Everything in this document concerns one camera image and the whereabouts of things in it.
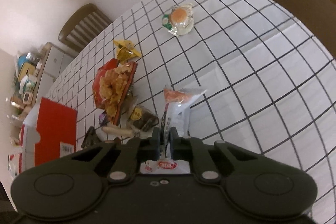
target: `yellow snack wrapper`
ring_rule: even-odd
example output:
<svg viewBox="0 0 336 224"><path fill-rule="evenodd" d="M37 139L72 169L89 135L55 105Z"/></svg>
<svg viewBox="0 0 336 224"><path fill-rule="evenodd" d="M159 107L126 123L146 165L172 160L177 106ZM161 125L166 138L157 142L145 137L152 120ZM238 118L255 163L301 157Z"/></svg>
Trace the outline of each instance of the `yellow snack wrapper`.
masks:
<svg viewBox="0 0 336 224"><path fill-rule="evenodd" d="M134 44L130 40L113 40L117 46L117 59L125 62L133 57L141 57L141 53L134 48Z"/></svg>

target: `packaged pastry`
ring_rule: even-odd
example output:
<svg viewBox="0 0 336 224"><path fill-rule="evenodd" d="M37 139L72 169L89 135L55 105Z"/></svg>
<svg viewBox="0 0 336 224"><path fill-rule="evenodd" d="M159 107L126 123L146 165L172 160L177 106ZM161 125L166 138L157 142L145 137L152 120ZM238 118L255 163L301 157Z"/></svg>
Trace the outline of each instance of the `packaged pastry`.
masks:
<svg viewBox="0 0 336 224"><path fill-rule="evenodd" d="M159 124L159 118L147 108L136 105L132 108L132 113L128 118L131 128L147 132L149 129Z"/></svg>
<svg viewBox="0 0 336 224"><path fill-rule="evenodd" d="M162 25L177 37L189 33L194 26L192 4L172 7L170 14L163 15Z"/></svg>
<svg viewBox="0 0 336 224"><path fill-rule="evenodd" d="M161 149L162 156L166 154L168 136L171 127L175 127L180 137L187 136L189 127L190 106L202 96L206 90L198 89L163 90L165 97L165 110L161 120L160 139L164 146Z"/></svg>
<svg viewBox="0 0 336 224"><path fill-rule="evenodd" d="M117 59L125 62L133 57L141 57L141 53L134 48L134 44L130 40L113 40L117 46Z"/></svg>
<svg viewBox="0 0 336 224"><path fill-rule="evenodd" d="M97 108L106 111L107 119L118 124L121 107L131 86L137 63L128 62L118 66L118 60L111 59L98 69L92 84L94 102Z"/></svg>

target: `cabinet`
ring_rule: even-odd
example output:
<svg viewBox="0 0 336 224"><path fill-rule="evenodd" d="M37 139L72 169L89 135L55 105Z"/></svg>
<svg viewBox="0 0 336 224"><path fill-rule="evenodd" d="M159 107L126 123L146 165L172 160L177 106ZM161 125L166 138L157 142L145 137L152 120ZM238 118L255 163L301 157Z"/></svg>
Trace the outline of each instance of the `cabinet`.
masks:
<svg viewBox="0 0 336 224"><path fill-rule="evenodd" d="M73 60L73 57L49 42L44 48L46 54L42 60L42 66L37 76L32 105L47 94L55 80Z"/></svg>

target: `table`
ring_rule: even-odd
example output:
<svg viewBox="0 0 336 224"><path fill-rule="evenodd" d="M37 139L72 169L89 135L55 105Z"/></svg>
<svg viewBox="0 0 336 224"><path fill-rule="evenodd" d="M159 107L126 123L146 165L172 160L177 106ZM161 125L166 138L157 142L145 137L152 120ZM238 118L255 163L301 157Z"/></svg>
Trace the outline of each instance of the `table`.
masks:
<svg viewBox="0 0 336 224"><path fill-rule="evenodd" d="M180 3L194 5L195 25L174 37L161 19ZM77 150L91 125L107 139L91 86L97 69L115 57L113 39L129 39L142 53L134 93L143 106L161 116L165 85L206 88L191 107L189 134L206 144L226 140L305 170L319 189L310 215L333 223L336 62L289 11L272 0L135 4L77 56L47 94L78 111Z"/></svg>

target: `white cabinet drawer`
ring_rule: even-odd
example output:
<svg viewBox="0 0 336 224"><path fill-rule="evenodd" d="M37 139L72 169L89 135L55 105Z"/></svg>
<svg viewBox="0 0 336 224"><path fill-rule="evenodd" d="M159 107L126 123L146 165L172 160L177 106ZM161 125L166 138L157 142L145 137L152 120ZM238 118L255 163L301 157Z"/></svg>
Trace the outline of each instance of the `white cabinet drawer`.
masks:
<svg viewBox="0 0 336 224"><path fill-rule="evenodd" d="M61 69L59 71L59 74L61 74L68 67L68 65L70 65L72 60L73 58L70 55L67 55L67 54L63 55L63 60L62 60Z"/></svg>
<svg viewBox="0 0 336 224"><path fill-rule="evenodd" d="M48 55L43 72L46 72L51 76L57 78L61 69L63 55L64 53L61 52L59 49L52 47L50 49L50 53Z"/></svg>
<svg viewBox="0 0 336 224"><path fill-rule="evenodd" d="M54 78L52 78L51 76L43 73L41 80L40 80L40 84L39 84L39 89L37 91L37 95L36 95L36 101L38 102L38 100L45 96L47 94L47 92L50 90L51 86L54 83Z"/></svg>

